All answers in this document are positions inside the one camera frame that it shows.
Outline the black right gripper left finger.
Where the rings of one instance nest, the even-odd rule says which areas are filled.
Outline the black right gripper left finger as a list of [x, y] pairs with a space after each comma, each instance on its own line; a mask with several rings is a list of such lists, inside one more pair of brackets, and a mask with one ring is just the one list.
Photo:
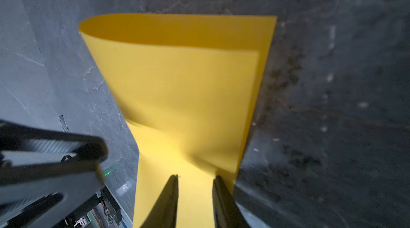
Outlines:
[[175, 228], [179, 198], [178, 176], [172, 175], [164, 186], [141, 228]]

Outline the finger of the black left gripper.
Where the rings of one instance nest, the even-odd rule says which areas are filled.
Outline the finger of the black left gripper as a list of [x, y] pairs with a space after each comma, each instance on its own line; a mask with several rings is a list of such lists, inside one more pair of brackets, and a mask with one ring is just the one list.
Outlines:
[[1, 169], [51, 164], [57, 158], [95, 160], [108, 157], [106, 142], [98, 136], [58, 132], [1, 120]]
[[1, 224], [27, 205], [51, 196], [20, 225], [56, 225], [104, 187], [104, 175], [94, 161], [1, 168]]

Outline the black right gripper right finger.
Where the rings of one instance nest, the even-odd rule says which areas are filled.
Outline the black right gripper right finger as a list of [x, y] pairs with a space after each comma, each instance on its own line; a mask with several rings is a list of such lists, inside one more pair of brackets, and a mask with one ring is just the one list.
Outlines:
[[219, 175], [212, 185], [212, 204], [216, 228], [250, 228]]

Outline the yellow square paper sheet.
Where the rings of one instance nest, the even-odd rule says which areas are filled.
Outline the yellow square paper sheet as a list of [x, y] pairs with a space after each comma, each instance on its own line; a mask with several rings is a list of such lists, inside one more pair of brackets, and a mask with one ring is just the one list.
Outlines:
[[176, 225], [215, 225], [212, 188], [233, 192], [276, 16], [106, 14], [79, 32], [139, 150], [133, 225], [178, 179]]

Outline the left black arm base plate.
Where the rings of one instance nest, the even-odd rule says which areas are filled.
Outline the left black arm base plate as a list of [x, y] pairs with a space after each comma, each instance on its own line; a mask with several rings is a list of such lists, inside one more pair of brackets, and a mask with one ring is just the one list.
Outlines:
[[107, 187], [65, 218], [68, 228], [126, 228], [121, 208]]

